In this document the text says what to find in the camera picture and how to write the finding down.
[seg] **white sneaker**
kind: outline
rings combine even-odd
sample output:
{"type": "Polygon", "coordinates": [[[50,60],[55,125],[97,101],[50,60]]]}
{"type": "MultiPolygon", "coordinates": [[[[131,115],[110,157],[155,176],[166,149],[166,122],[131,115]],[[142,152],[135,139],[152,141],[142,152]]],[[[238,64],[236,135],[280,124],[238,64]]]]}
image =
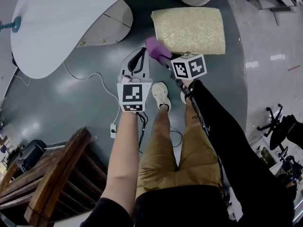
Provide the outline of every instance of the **white sneaker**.
{"type": "Polygon", "coordinates": [[[186,100],[185,100],[185,94],[184,94],[184,92],[182,92],[182,91],[181,91],[181,93],[180,93],[180,97],[181,97],[182,102],[183,102],[184,104],[186,104],[186,100]]]}
{"type": "Polygon", "coordinates": [[[158,108],[160,109],[161,104],[166,104],[169,106],[169,111],[171,109],[170,100],[167,98],[168,90],[163,82],[157,82],[152,86],[152,95],[157,101],[158,108]]]}

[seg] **leg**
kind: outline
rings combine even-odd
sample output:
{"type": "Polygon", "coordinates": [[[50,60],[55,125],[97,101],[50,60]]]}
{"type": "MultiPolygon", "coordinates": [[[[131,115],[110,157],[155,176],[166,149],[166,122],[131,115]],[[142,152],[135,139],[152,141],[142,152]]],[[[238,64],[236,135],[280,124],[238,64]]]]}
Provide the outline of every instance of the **leg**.
{"type": "Polygon", "coordinates": [[[283,106],[280,105],[280,104],[278,104],[278,107],[280,107],[280,110],[279,110],[278,114],[276,115],[276,118],[275,118],[276,121],[279,121],[280,116],[281,116],[281,112],[282,112],[282,109],[283,109],[283,106]]]}
{"type": "MultiPolygon", "coordinates": [[[[156,83],[153,89],[157,86],[164,87],[165,85],[157,85],[156,83]]],[[[161,95],[158,96],[158,93],[153,90],[159,112],[153,124],[151,139],[140,161],[136,198],[151,190],[175,186],[177,164],[169,137],[168,110],[170,101],[167,98],[166,86],[164,89],[166,91],[164,98],[161,98],[161,95]]]]}
{"type": "Polygon", "coordinates": [[[273,127],[270,127],[269,131],[264,134],[265,137],[268,137],[269,134],[273,131],[273,127]]]}
{"type": "Polygon", "coordinates": [[[222,190],[217,156],[189,98],[186,104],[186,129],[176,183],[177,185],[212,185],[222,190]]]}
{"type": "Polygon", "coordinates": [[[266,126],[264,126],[264,127],[262,127],[262,128],[257,127],[257,130],[258,130],[258,131],[263,131],[263,130],[266,130],[266,129],[270,128],[271,126],[272,126],[272,123],[270,123],[270,124],[268,124],[268,125],[266,125],[266,126]]]}
{"type": "Polygon", "coordinates": [[[274,121],[274,120],[275,120],[275,117],[274,117],[273,111],[271,111],[271,108],[270,108],[270,107],[267,107],[266,110],[270,112],[271,120],[274,121]]]}

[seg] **hand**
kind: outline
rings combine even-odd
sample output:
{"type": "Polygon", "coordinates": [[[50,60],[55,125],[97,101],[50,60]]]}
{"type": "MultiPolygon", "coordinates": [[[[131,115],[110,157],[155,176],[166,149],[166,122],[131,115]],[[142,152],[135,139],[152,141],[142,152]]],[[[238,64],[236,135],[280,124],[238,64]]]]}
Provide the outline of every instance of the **hand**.
{"type": "Polygon", "coordinates": [[[182,83],[189,89],[189,85],[193,82],[193,80],[182,80],[182,83]]]}

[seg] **electrical outlet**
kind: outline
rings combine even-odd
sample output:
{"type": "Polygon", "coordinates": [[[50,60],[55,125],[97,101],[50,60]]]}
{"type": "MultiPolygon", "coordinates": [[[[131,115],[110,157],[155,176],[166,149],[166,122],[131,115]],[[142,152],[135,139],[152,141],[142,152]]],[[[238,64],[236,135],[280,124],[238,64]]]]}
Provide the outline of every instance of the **electrical outlet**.
{"type": "Polygon", "coordinates": [[[116,133],[117,133],[117,126],[112,123],[110,125],[110,137],[115,139],[116,138],[116,133]]]}

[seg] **wire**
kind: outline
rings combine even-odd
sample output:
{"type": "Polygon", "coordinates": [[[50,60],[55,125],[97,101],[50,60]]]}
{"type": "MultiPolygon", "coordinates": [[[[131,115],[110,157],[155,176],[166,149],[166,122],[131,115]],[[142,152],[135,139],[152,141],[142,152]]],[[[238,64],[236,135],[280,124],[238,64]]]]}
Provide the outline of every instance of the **wire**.
{"type": "Polygon", "coordinates": [[[22,77],[19,77],[19,76],[15,76],[14,75],[14,77],[16,77],[16,78],[20,78],[24,83],[25,83],[25,85],[27,85],[27,86],[29,86],[29,84],[31,83],[31,81],[32,81],[32,79],[30,79],[29,80],[29,83],[27,84],[25,81],[24,81],[24,79],[22,78],[22,77]]]}
{"type": "Polygon", "coordinates": [[[143,136],[144,136],[144,132],[145,132],[145,127],[146,127],[146,124],[148,122],[148,117],[147,115],[145,114],[145,112],[143,112],[146,119],[143,117],[143,115],[139,114],[138,112],[136,112],[136,115],[139,116],[141,122],[143,123],[142,125],[142,130],[141,130],[141,136],[140,136],[140,140],[139,140],[139,148],[141,147],[141,143],[142,143],[142,140],[143,140],[143,136]]]}
{"type": "Polygon", "coordinates": [[[178,133],[179,135],[181,135],[180,143],[179,143],[177,146],[173,146],[173,147],[175,148],[175,147],[178,147],[179,145],[181,145],[182,140],[183,140],[183,134],[182,134],[180,131],[178,131],[176,128],[174,128],[174,127],[172,127],[172,126],[171,126],[171,128],[173,128],[174,131],[170,131],[170,132],[175,132],[175,133],[178,133]]]}
{"type": "Polygon", "coordinates": [[[101,78],[102,85],[103,85],[104,89],[107,91],[108,94],[110,94],[111,96],[113,96],[113,97],[117,100],[117,102],[118,102],[118,113],[117,113],[117,116],[116,116],[115,120],[113,121],[113,123],[115,123],[116,120],[117,120],[117,118],[118,118],[118,116],[119,116],[119,113],[120,113],[119,99],[118,99],[114,94],[112,94],[111,92],[109,92],[109,91],[107,90],[107,88],[106,88],[105,85],[104,85],[104,81],[103,81],[103,78],[102,78],[101,74],[100,74],[99,72],[94,72],[94,73],[91,74],[88,78],[78,78],[78,77],[75,77],[74,75],[72,75],[72,74],[67,70],[66,65],[65,65],[65,62],[63,62],[63,66],[64,66],[64,68],[66,69],[66,71],[68,72],[68,74],[70,74],[73,78],[75,78],[75,79],[77,79],[77,80],[88,80],[88,79],[90,79],[90,78],[91,78],[92,76],[94,76],[94,75],[98,75],[98,76],[101,78]]]}

